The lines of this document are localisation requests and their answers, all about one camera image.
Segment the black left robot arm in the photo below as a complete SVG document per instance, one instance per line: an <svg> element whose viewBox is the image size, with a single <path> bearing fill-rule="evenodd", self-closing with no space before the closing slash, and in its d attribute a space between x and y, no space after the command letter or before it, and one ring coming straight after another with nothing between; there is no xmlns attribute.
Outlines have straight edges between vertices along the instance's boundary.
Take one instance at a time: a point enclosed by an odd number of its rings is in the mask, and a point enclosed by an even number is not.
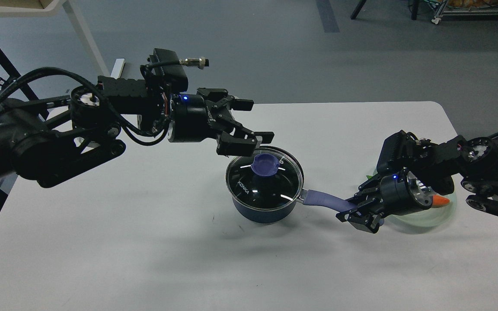
<svg viewBox="0 0 498 311"><path fill-rule="evenodd" d="M99 77L97 83L64 69L42 67L0 91L0 178L12 172L50 188L121 156L125 133L141 146L214 139L222 156L249 156L269 144L273 132L245 128L231 114L250 111L252 100L225 89L199 88L187 94L180 62L143 65L142 79ZM65 96L22 101L20 87L49 76L79 86Z"/></svg>

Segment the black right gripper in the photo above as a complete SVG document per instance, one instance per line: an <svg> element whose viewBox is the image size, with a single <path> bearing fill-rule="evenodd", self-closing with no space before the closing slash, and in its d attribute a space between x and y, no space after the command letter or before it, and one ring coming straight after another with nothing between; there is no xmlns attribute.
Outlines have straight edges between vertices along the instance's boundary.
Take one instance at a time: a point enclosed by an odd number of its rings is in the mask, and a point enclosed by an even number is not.
<svg viewBox="0 0 498 311"><path fill-rule="evenodd" d="M433 206L433 197L433 189L410 171L384 176L376 173L358 187L357 194L347 199L359 211L338 213L336 218L349 222L357 230L376 234L382 226L381 216L428 210Z"/></svg>

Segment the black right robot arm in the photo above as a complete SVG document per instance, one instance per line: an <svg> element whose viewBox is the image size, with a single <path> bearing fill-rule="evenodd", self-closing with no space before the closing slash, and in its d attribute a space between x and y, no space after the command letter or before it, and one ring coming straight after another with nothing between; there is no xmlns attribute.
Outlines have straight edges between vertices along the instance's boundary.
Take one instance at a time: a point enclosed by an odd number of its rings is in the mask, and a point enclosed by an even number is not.
<svg viewBox="0 0 498 311"><path fill-rule="evenodd" d="M471 140L458 135L437 144L403 130L385 139L376 174L336 217L375 234L384 218L429 210L433 195L452 194L453 175L462 177L470 207L498 217L498 133Z"/></svg>

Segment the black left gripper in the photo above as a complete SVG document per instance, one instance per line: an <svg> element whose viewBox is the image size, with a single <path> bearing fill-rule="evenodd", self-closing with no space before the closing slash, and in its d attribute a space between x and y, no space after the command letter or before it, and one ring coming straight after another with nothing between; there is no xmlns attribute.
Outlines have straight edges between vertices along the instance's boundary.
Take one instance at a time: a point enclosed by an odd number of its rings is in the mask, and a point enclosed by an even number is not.
<svg viewBox="0 0 498 311"><path fill-rule="evenodd" d="M237 121L227 125L217 122L208 102L216 105L218 114L227 111L251 111L255 102L229 96L226 89L198 88L196 94L178 94L172 97L172 114L168 131L170 143L199 143L206 138L216 139L216 154L249 157L261 144L270 144L272 131L253 131Z"/></svg>

